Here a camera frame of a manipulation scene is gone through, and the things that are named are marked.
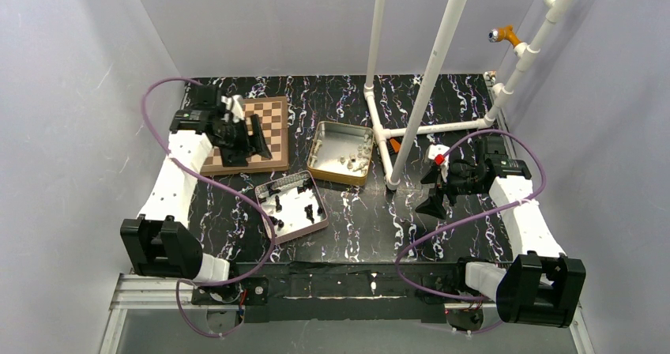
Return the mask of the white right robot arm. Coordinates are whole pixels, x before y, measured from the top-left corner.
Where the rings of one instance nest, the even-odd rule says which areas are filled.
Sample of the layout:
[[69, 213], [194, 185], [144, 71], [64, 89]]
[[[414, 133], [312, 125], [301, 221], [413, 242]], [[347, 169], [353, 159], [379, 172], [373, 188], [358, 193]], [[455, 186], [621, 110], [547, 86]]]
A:
[[500, 136], [475, 140], [474, 159], [452, 158], [445, 145], [430, 145], [430, 168], [421, 182], [429, 186], [418, 213], [444, 220], [446, 207], [460, 196], [487, 195], [500, 216], [514, 256], [506, 268], [465, 260], [465, 286], [495, 302], [503, 322], [567, 327], [574, 318], [585, 282], [581, 260], [570, 258], [550, 233], [532, 196], [529, 166], [511, 158]]

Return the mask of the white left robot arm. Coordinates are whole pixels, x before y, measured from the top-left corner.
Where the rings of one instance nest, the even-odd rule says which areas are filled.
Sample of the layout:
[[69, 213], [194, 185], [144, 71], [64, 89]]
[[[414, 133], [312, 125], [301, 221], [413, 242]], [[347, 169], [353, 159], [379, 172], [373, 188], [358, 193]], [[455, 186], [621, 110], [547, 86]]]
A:
[[193, 83], [194, 98], [177, 110], [166, 156], [153, 189], [137, 217], [125, 219], [120, 235], [134, 272], [146, 277], [183, 278], [195, 283], [227, 283], [229, 261], [205, 254], [188, 230], [195, 187], [208, 179], [202, 167], [214, 149], [223, 165], [241, 167], [254, 155], [271, 158], [258, 115], [245, 111], [241, 95]]

